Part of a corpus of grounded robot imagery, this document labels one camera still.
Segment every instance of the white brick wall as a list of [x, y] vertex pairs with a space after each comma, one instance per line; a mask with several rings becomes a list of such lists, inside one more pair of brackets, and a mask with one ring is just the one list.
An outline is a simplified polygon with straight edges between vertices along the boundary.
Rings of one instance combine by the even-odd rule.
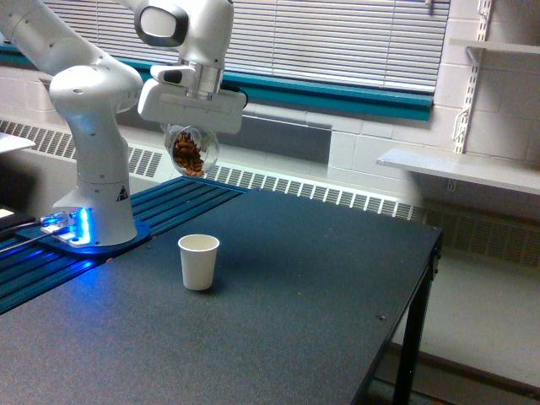
[[[476, 39], [479, 26], [476, 0], [452, 0], [446, 39]], [[540, 44], [540, 2], [496, 0], [489, 39]], [[332, 129], [328, 171], [324, 176], [338, 181], [411, 199], [429, 197], [447, 203], [516, 214], [540, 220], [540, 199], [516, 193], [483, 189], [459, 183], [458, 193], [449, 194], [444, 180], [421, 179], [400, 170], [377, 166], [384, 151], [399, 143], [453, 148], [451, 139], [456, 115], [462, 108], [470, 62], [462, 46], [445, 44], [435, 91], [435, 107], [429, 122], [376, 116], [336, 116], [268, 105], [249, 105], [246, 115]], [[36, 71], [0, 67], [0, 113], [21, 115], [37, 122], [66, 125], [51, 108]], [[540, 57], [486, 53], [477, 87], [468, 153], [497, 156], [540, 164]], [[236, 160], [253, 161], [242, 151]], [[420, 183], [430, 184], [429, 189]], [[506, 204], [501, 207], [500, 201]]]

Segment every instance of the shelf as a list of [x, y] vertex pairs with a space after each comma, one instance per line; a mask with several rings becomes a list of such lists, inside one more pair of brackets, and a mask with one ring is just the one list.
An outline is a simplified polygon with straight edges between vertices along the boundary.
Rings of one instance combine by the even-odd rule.
[[435, 148], [403, 146], [380, 156], [377, 164], [540, 195], [540, 168], [508, 160], [455, 154]]
[[0, 132], [0, 154], [5, 154], [12, 150], [31, 148], [33, 146], [35, 146], [35, 143], [28, 139], [14, 137], [13, 135]]
[[540, 46], [519, 45], [507, 42], [490, 42], [488, 40], [450, 40], [450, 45], [465, 46], [466, 48], [474, 49], [485, 49], [494, 52], [540, 55]]

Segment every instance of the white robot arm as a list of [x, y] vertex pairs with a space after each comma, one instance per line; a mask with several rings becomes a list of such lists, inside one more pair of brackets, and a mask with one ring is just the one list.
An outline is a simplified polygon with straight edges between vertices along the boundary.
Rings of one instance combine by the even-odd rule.
[[77, 148], [77, 187], [55, 204], [84, 222], [72, 246], [117, 245], [137, 235], [129, 198], [127, 143], [116, 113], [138, 102], [143, 82], [67, 27], [40, 0], [0, 0], [0, 30], [40, 70]]
[[213, 132], [240, 130], [243, 94], [220, 88], [230, 43], [230, 0], [121, 0], [134, 12], [140, 39], [178, 51], [178, 66], [153, 66], [138, 112], [148, 121]]
[[[143, 87], [131, 67], [67, 27], [41, 0], [0, 0], [0, 31], [40, 70], [54, 75], [50, 94], [77, 148], [77, 187], [55, 204], [79, 227], [63, 240], [74, 247], [133, 239], [127, 143], [116, 113], [138, 103], [140, 115], [236, 133], [246, 97], [220, 88], [230, 42], [230, 0], [118, 0], [135, 15], [139, 37], [179, 52], [175, 67], [154, 66]], [[52, 225], [48, 231], [54, 231]]]

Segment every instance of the teal trim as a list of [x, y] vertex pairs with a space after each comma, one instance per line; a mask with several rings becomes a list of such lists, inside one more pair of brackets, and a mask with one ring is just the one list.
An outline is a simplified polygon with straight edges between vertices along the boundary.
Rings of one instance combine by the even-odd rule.
[[[118, 58], [137, 69], [143, 80], [150, 78], [151, 62]], [[0, 45], [0, 62], [30, 65], [13, 45]], [[246, 73], [225, 72], [224, 84], [240, 87], [250, 100], [304, 105], [335, 111], [392, 116], [428, 121], [433, 96], [401, 91], [366, 89], [337, 84], [323, 84], [288, 78], [273, 78]]]

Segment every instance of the window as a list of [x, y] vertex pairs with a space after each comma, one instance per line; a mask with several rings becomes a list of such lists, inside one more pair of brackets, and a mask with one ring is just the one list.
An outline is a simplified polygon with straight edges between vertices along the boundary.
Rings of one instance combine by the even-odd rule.
[[[112, 0], [47, 0], [118, 57], [174, 62], [143, 44]], [[450, 0], [234, 0], [231, 72], [433, 93]]]

